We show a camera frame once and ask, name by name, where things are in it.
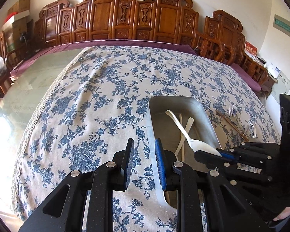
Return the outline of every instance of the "carved wooden chair back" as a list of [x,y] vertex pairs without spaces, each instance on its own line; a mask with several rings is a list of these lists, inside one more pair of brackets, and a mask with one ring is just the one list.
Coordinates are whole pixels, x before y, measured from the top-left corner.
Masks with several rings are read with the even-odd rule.
[[4,33],[1,31],[0,32],[0,56],[5,59],[7,54],[7,49],[6,49],[6,40]]
[[28,56],[28,49],[34,49],[31,45],[35,44],[33,40],[29,40],[26,44],[21,44],[18,48],[7,53],[5,57],[5,64],[8,70],[11,72],[14,67]]
[[236,54],[235,63],[239,64],[245,45],[241,22],[223,10],[213,12],[213,17],[205,18],[204,33],[231,46]]
[[235,58],[236,58],[236,53],[235,50],[227,44],[223,44],[225,47],[225,53],[224,53],[224,58],[223,58],[223,63],[226,65],[231,65],[234,63]]
[[45,6],[35,23],[43,47],[95,39],[142,39],[195,48],[199,14],[191,0],[68,0]]
[[197,47],[195,48],[195,51],[201,57],[222,62],[225,47],[221,41],[204,34],[197,33]]
[[239,65],[259,85],[268,79],[268,70],[251,59],[245,52],[243,52],[243,58]]

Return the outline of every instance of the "green sign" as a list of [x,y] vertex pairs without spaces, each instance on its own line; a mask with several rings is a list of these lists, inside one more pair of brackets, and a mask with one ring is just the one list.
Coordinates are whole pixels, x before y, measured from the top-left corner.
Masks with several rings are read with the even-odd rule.
[[290,32],[290,26],[280,20],[278,20],[277,18],[275,18],[274,23],[280,27],[282,27],[283,29],[285,29],[286,31]]

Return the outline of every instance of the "white plastic spoon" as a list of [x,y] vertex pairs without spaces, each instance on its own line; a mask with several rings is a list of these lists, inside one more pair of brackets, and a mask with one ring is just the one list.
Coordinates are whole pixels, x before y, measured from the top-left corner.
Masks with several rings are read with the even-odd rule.
[[256,138],[256,135],[257,135],[256,127],[254,126],[254,124],[252,122],[250,122],[250,124],[252,125],[252,127],[254,129],[254,134],[253,134],[252,138]]
[[[193,121],[194,121],[193,118],[189,118],[188,119],[188,122],[187,122],[186,127],[185,127],[186,133],[188,133],[190,131],[190,129],[192,127],[192,124],[193,124]],[[179,153],[180,149],[182,148],[185,140],[186,140],[186,136],[183,135],[182,138],[181,138],[181,141],[179,142],[179,145],[178,145],[178,147],[177,147],[177,149],[175,151],[175,156],[176,156],[177,159],[178,159],[178,153]]]
[[215,148],[211,147],[203,141],[191,139],[172,111],[167,110],[165,113],[166,115],[170,116],[183,135],[185,135],[189,146],[194,152],[201,150],[221,157],[221,154]]

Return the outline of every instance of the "lamp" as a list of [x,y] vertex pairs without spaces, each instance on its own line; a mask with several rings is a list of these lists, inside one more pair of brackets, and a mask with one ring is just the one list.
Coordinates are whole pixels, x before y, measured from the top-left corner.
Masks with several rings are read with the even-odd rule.
[[21,43],[25,43],[26,44],[26,48],[27,48],[27,51],[26,51],[26,54],[25,54],[25,58],[24,60],[28,60],[29,58],[31,58],[35,53],[30,51],[29,47],[28,47],[28,34],[27,32],[22,32],[20,34],[20,38],[19,38],[19,41]]

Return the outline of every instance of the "cardboard box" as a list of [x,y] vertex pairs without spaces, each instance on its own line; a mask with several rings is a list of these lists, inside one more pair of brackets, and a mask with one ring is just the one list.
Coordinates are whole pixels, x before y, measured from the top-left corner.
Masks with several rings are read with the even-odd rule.
[[26,18],[21,18],[14,21],[8,28],[4,31],[6,39],[7,52],[18,48],[22,43],[20,42],[20,35],[22,32],[27,32],[27,20]]
[[23,12],[25,10],[30,9],[30,0],[19,0],[17,3],[15,3],[9,10],[8,15],[10,15],[13,12]]
[[26,10],[26,11],[23,11],[23,12],[20,12],[16,15],[13,15],[2,27],[1,27],[1,30],[2,31],[6,31],[6,29],[8,27],[11,26],[11,24],[21,18],[24,18],[24,17],[28,17],[30,15],[30,10]]

